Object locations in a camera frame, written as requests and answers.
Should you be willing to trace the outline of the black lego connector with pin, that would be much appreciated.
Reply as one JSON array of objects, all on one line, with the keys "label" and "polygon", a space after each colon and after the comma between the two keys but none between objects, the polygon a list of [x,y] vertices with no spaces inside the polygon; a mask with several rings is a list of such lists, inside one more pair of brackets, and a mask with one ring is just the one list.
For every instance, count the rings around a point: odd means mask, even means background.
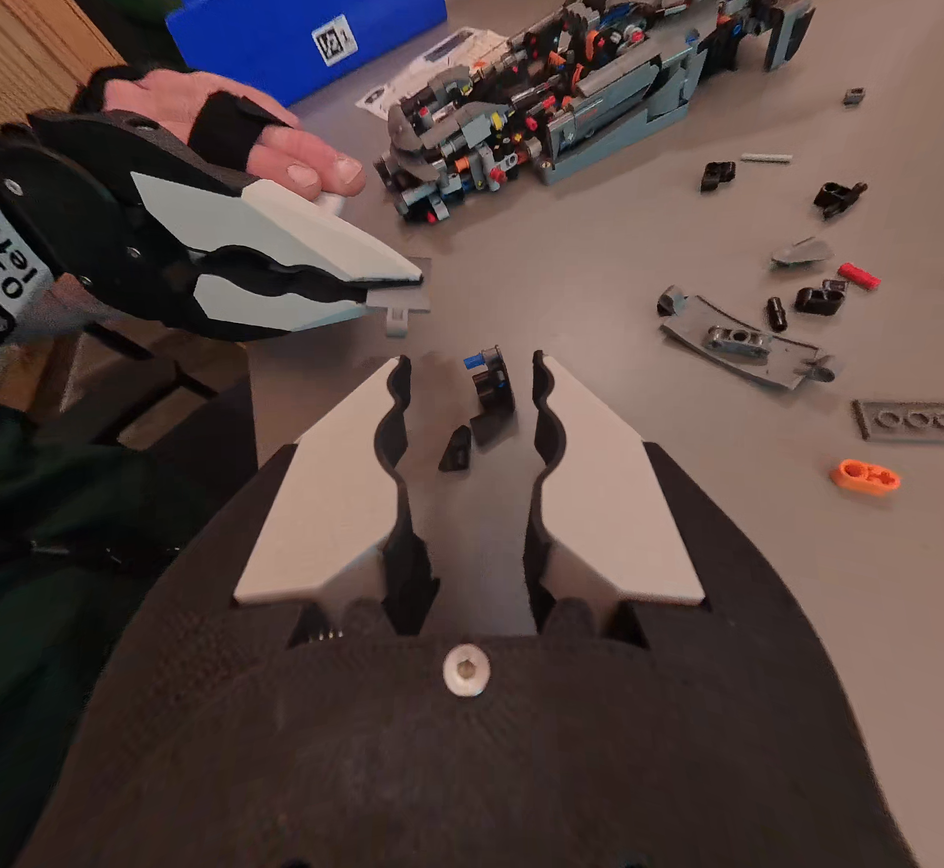
[{"label": "black lego connector with pin", "polygon": [[834,181],[828,181],[820,187],[813,206],[818,209],[825,222],[848,211],[867,191],[866,182],[858,182],[851,187]]}]

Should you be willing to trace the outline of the orange lego beam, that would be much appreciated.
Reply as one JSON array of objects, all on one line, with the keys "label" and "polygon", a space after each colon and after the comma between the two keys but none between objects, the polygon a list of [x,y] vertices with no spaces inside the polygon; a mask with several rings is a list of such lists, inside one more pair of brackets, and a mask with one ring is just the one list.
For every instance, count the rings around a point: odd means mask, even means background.
[{"label": "orange lego beam", "polygon": [[902,484],[901,477],[887,467],[853,459],[840,461],[830,479],[849,492],[879,497],[897,491]]}]

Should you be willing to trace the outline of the wooden slatted panel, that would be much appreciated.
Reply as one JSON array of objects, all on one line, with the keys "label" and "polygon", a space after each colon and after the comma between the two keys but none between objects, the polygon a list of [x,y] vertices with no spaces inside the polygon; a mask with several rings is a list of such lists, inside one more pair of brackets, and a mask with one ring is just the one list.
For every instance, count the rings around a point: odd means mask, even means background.
[{"label": "wooden slatted panel", "polygon": [[91,74],[122,64],[74,0],[1,0],[1,121],[63,110]]}]

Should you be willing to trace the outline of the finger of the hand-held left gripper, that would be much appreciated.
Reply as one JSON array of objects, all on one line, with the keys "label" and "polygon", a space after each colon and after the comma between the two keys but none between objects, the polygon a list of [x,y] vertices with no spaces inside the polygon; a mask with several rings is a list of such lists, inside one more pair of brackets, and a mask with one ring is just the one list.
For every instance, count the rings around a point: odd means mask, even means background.
[{"label": "finger of the hand-held left gripper", "polygon": [[420,268],[400,253],[273,181],[258,179],[230,197],[148,174],[131,177],[148,213],[188,249],[247,249],[348,284],[423,282]]},{"label": "finger of the hand-held left gripper", "polygon": [[193,260],[188,329],[198,334],[289,334],[366,313],[369,279],[275,260]]}]

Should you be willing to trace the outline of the blue plastic bin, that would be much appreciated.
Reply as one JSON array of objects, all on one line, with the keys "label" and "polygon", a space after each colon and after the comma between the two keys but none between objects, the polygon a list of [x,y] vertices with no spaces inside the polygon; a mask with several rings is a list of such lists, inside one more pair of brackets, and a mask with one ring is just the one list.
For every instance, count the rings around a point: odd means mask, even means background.
[{"label": "blue plastic bin", "polygon": [[444,0],[181,0],[166,26],[196,71],[286,106],[441,25]]}]

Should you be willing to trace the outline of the person's left hand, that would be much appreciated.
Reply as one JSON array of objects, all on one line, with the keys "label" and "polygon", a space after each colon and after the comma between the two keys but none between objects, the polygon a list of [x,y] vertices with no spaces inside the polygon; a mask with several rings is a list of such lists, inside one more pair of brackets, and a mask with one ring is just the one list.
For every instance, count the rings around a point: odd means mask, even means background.
[{"label": "person's left hand", "polygon": [[279,120],[257,136],[242,165],[249,174],[308,201],[324,191],[353,197],[364,189],[366,174],[359,161],[304,131],[300,120],[267,93],[223,76],[158,69],[139,81],[110,81],[104,107],[148,117],[185,143],[206,99],[218,91],[246,97]]}]

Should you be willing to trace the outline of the grey lego plate with holes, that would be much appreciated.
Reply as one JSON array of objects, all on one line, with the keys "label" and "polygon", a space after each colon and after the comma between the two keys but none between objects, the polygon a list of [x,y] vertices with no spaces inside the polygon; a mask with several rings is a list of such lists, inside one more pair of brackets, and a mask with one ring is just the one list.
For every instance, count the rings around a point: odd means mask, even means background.
[{"label": "grey lego plate with holes", "polygon": [[852,410],[866,441],[943,444],[941,400],[854,400]]}]

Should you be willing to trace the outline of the grey curved lego panel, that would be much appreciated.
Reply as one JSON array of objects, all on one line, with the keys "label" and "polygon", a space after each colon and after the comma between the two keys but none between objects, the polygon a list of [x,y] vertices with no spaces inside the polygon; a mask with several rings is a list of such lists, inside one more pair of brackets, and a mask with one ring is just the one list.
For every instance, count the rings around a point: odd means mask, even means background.
[{"label": "grey curved lego panel", "polygon": [[418,283],[371,289],[366,296],[365,307],[382,315],[385,335],[389,339],[404,339],[411,316],[428,315],[432,310],[432,259],[410,258],[410,261],[420,269]]}]

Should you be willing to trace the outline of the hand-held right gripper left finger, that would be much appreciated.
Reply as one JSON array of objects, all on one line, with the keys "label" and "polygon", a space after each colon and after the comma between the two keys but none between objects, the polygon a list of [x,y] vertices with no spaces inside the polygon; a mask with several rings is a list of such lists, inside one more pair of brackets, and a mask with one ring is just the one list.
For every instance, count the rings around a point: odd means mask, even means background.
[{"label": "hand-held right gripper left finger", "polygon": [[237,582],[241,606],[315,604],[328,626],[360,599],[416,636],[439,591],[396,467],[408,447],[412,365],[388,359],[301,435]]}]

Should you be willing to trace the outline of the black double lego connector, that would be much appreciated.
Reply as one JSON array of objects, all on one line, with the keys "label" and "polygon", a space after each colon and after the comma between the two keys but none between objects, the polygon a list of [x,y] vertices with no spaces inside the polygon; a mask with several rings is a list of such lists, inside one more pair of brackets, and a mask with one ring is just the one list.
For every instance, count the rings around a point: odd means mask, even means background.
[{"label": "black double lego connector", "polygon": [[797,291],[794,310],[802,314],[822,317],[834,316],[846,300],[848,282],[827,279],[819,287],[803,287]]}]

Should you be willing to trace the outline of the grey lego car model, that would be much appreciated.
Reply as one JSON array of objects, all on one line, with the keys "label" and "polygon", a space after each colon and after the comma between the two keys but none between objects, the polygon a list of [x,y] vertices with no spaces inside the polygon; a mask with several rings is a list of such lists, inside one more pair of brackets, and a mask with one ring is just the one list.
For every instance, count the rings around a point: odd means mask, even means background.
[{"label": "grey lego car model", "polygon": [[430,224],[522,167],[551,185],[684,118],[744,38],[769,34],[764,70],[783,66],[815,12],[810,0],[566,0],[484,63],[395,100],[375,169],[399,215]]}]

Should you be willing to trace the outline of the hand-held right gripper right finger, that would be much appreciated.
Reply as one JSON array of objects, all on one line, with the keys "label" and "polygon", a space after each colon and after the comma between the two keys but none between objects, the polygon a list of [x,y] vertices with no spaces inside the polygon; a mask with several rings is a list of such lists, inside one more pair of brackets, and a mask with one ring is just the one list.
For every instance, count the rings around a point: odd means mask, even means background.
[{"label": "hand-held right gripper right finger", "polygon": [[700,608],[706,595],[638,432],[554,357],[535,351],[524,575],[543,632],[565,600],[602,636],[643,636],[635,605]]}]

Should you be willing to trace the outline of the black lego assembly blue pins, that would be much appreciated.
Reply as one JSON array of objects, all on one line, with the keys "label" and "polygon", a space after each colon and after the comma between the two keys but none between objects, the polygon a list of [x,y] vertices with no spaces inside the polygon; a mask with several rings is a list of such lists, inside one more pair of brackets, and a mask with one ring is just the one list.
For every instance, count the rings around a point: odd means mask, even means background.
[{"label": "black lego assembly blue pins", "polygon": [[471,373],[478,398],[479,417],[506,417],[514,413],[513,389],[498,345],[464,358],[464,366]]}]

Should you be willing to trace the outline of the white sticker sheet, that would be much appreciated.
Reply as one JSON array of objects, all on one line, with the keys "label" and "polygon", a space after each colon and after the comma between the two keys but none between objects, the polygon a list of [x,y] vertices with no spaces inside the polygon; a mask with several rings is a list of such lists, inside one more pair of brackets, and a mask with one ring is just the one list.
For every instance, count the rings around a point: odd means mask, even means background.
[{"label": "white sticker sheet", "polygon": [[470,71],[481,68],[504,50],[506,41],[506,36],[489,29],[461,27],[418,55],[392,79],[362,96],[356,107],[386,120],[393,104],[418,94],[440,72],[462,66]]}]

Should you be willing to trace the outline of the grey lego panel with beam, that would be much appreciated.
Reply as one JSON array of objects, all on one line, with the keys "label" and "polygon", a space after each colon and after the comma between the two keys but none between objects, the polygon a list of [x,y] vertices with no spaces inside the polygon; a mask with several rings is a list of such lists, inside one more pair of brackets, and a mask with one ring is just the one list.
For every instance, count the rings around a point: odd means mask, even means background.
[{"label": "grey lego panel with beam", "polygon": [[759,385],[793,391],[839,376],[841,364],[819,346],[750,325],[676,286],[659,296],[657,312],[667,338]]}]

